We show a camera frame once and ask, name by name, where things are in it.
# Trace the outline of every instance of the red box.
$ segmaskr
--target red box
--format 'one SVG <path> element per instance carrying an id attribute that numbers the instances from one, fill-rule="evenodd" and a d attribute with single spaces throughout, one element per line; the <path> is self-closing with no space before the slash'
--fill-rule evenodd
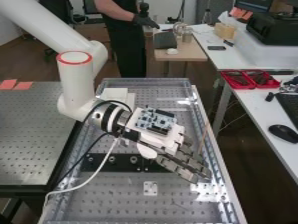
<path id="1" fill-rule="evenodd" d="M 256 83 L 257 88 L 260 88 L 260 89 L 276 89 L 276 88 L 281 87 L 281 82 L 278 82 L 268 72 L 265 72 L 262 70 L 246 70 L 246 71 L 244 71 L 244 73 L 252 79 L 252 81 Z M 256 76 L 256 75 L 253 75 L 250 73 L 257 73 L 258 77 L 264 78 L 264 81 L 265 81 L 264 84 L 260 84 L 254 80 L 253 76 Z"/>
<path id="2" fill-rule="evenodd" d="M 249 78 L 244 71 L 228 70 L 221 72 L 221 76 L 230 84 L 233 89 L 254 89 L 256 82 Z"/>

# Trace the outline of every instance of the perforated breadboard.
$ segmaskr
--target perforated breadboard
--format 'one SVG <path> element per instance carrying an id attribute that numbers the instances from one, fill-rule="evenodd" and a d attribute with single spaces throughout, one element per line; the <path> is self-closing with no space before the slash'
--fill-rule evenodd
<path id="1" fill-rule="evenodd" d="M 197 151 L 205 122 L 202 117 L 197 117 L 200 111 L 193 107 L 192 101 L 196 102 L 196 99 L 186 79 L 108 79 L 99 94 L 105 87 L 127 87 L 131 93 L 136 93 L 137 107 L 148 105 L 175 113 L 179 124 L 185 126 L 186 134 L 194 140 L 192 149 Z M 68 167 L 100 134 L 91 127 L 80 136 Z M 92 153 L 107 152 L 112 141 L 112 137 L 103 139 Z M 238 223 L 209 138 L 205 146 L 204 158 L 214 172 L 212 182 L 201 181 L 197 186 L 190 185 L 172 173 L 100 173 L 84 188 L 51 200 L 45 223 Z M 127 148 L 117 146 L 113 153 L 120 152 L 139 153 L 135 144 Z M 91 175 L 81 172 L 79 166 L 73 178 L 65 180 L 64 185 L 76 186 Z M 157 183 L 156 196 L 144 195 L 144 183 L 148 181 Z"/>
<path id="2" fill-rule="evenodd" d="M 0 91 L 0 185 L 45 185 L 75 120 L 57 112 L 60 83 Z"/>

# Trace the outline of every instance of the screw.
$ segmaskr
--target screw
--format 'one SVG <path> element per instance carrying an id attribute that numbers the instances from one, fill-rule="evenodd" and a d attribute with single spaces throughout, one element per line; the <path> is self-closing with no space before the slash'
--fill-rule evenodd
<path id="1" fill-rule="evenodd" d="M 115 158 L 115 156 L 111 156 L 111 157 L 109 157 L 109 162 L 111 162 L 112 164 L 115 164 L 115 162 L 116 162 L 116 158 Z"/>
<path id="2" fill-rule="evenodd" d="M 132 163 L 132 164 L 137 164 L 137 157 L 136 157 L 136 156 L 132 156 L 132 157 L 131 157 L 131 163 Z"/>

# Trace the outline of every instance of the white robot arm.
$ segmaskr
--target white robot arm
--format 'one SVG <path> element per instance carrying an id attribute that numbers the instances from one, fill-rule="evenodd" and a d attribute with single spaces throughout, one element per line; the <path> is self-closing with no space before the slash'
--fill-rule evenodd
<path id="1" fill-rule="evenodd" d="M 63 94 L 57 108 L 61 114 L 91 122 L 116 137 L 137 143 L 144 158 L 153 159 L 192 183 L 212 178 L 202 157 L 194 159 L 192 141 L 175 114 L 155 108 L 137 108 L 133 113 L 121 106 L 101 102 L 95 95 L 95 77 L 108 60 L 105 46 L 88 41 L 36 0 L 0 0 L 0 13 L 57 51 Z"/>

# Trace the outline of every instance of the computer mouse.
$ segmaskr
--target computer mouse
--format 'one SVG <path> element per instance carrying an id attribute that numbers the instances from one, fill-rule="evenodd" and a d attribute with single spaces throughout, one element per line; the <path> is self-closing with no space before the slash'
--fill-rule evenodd
<path id="1" fill-rule="evenodd" d="M 173 55 L 173 54 L 179 54 L 179 50 L 175 48 L 168 49 L 167 54 Z"/>
<path id="2" fill-rule="evenodd" d="M 292 142 L 294 144 L 298 143 L 298 134 L 297 132 L 285 125 L 273 125 L 269 127 L 269 131 L 281 139 Z"/>

